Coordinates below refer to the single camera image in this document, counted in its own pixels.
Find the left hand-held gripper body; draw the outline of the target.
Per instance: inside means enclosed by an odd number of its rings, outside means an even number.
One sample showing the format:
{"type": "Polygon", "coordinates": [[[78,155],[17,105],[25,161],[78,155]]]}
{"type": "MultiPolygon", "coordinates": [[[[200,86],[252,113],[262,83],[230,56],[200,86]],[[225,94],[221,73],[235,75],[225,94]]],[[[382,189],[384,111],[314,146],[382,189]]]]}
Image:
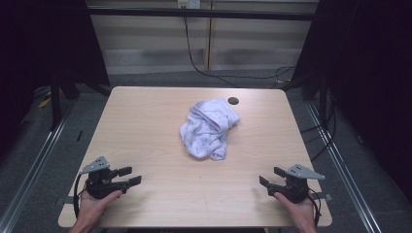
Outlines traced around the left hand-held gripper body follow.
{"type": "Polygon", "coordinates": [[[125,193],[129,189],[128,182],[113,183],[113,179],[118,177],[118,169],[111,170],[104,156],[97,157],[80,174],[88,174],[86,191],[95,199],[103,199],[116,190],[125,193]]]}

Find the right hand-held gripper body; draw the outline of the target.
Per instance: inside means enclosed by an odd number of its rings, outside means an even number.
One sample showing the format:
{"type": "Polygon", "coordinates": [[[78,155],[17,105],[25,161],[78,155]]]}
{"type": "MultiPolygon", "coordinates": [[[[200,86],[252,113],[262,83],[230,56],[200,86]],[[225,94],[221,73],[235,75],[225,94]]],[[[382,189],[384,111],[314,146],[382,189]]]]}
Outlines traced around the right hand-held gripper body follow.
{"type": "Polygon", "coordinates": [[[300,164],[295,164],[284,171],[286,172],[286,176],[283,178],[285,185],[274,184],[274,187],[267,188],[267,191],[269,195],[280,192],[294,204],[303,202],[309,196],[308,180],[322,181],[326,178],[300,164]]]}

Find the white printed cloth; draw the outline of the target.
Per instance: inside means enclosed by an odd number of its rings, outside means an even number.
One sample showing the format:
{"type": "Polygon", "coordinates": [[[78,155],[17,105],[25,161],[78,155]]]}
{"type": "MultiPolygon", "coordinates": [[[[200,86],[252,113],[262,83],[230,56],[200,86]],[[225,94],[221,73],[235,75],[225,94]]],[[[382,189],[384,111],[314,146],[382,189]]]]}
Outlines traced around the white printed cloth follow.
{"type": "Polygon", "coordinates": [[[180,127],[181,140],[195,158],[223,160],[228,130],[239,121],[223,98],[200,101],[189,108],[187,121],[180,127]]]}

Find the person's right hand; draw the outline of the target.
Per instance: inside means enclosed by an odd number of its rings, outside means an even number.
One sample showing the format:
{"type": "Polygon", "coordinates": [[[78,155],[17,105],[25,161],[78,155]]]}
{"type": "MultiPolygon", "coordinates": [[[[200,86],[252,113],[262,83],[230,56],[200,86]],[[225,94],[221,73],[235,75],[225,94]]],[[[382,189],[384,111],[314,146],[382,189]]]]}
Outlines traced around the person's right hand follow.
{"type": "Polygon", "coordinates": [[[309,199],[305,199],[303,202],[294,204],[287,199],[280,192],[275,192],[274,197],[288,210],[294,226],[297,225],[313,225],[314,220],[314,207],[309,199]]]}

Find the person's left hand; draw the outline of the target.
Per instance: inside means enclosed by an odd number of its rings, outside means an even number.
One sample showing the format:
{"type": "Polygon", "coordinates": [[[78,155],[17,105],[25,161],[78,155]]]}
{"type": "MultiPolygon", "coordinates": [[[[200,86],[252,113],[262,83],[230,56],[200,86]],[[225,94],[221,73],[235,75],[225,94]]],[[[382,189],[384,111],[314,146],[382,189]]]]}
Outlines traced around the person's left hand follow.
{"type": "Polygon", "coordinates": [[[80,211],[75,224],[78,222],[90,224],[95,227],[107,207],[121,196],[122,192],[120,190],[110,193],[103,199],[95,199],[90,196],[87,191],[83,192],[81,194],[80,211]]]}

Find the black metal stand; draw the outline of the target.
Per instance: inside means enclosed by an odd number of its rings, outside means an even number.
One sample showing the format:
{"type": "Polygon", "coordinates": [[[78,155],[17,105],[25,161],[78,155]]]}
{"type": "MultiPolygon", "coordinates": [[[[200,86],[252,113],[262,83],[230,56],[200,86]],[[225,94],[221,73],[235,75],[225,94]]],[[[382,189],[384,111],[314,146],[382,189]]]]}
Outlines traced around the black metal stand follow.
{"type": "Polygon", "coordinates": [[[51,131],[53,131],[61,121],[60,108],[60,88],[56,76],[51,77],[51,108],[52,108],[52,122],[51,131]]]}

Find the black curtain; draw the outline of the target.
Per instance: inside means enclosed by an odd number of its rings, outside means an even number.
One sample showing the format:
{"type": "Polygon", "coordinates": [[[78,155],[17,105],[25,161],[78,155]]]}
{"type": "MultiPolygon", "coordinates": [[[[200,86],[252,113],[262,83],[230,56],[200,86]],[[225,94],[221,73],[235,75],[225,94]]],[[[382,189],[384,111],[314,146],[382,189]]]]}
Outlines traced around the black curtain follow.
{"type": "Polygon", "coordinates": [[[412,204],[412,0],[319,0],[292,82],[329,88],[412,204]]]}
{"type": "Polygon", "coordinates": [[[76,83],[110,83],[86,9],[86,0],[0,0],[0,159],[37,88],[56,84],[76,98],[76,83]]]}

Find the black horizontal bar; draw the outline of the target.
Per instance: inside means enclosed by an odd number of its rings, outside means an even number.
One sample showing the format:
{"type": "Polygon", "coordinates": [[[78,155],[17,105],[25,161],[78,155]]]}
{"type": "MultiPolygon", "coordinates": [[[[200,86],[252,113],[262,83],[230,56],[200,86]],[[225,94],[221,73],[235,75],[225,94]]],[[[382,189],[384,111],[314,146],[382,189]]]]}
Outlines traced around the black horizontal bar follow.
{"type": "Polygon", "coordinates": [[[89,7],[90,15],[100,16],[139,16],[139,17],[208,17],[312,21],[318,16],[304,13],[247,12],[222,10],[184,10],[184,9],[142,9],[89,7]]]}

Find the aluminium floor rail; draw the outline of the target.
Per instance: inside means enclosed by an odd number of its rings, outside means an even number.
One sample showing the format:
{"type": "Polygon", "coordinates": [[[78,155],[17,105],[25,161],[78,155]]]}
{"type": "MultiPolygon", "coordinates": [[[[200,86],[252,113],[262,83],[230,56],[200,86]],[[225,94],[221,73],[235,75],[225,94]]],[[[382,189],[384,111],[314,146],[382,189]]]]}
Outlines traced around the aluminium floor rail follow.
{"type": "Polygon", "coordinates": [[[17,194],[7,207],[5,213],[0,218],[0,233],[12,233],[17,219],[19,218],[31,192],[38,181],[40,173],[44,169],[54,145],[58,141],[61,132],[63,131],[67,117],[70,116],[74,108],[74,103],[70,103],[63,111],[61,118],[55,124],[53,130],[48,134],[46,141],[43,143],[41,149],[37,153],[36,159],[32,163],[27,175],[25,176],[17,194]]]}
{"type": "Polygon", "coordinates": [[[379,223],[355,182],[332,135],[321,126],[321,116],[314,104],[307,104],[308,112],[318,128],[319,134],[357,212],[368,233],[383,233],[379,223]]]}

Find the white wall socket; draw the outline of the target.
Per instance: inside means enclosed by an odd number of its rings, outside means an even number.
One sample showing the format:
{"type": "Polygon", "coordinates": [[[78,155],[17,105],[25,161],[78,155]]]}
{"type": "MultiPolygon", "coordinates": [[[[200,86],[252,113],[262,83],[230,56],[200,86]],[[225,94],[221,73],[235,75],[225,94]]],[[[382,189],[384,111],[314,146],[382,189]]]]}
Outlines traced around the white wall socket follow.
{"type": "Polygon", "coordinates": [[[200,0],[177,0],[179,9],[199,10],[201,8],[200,0]]]}

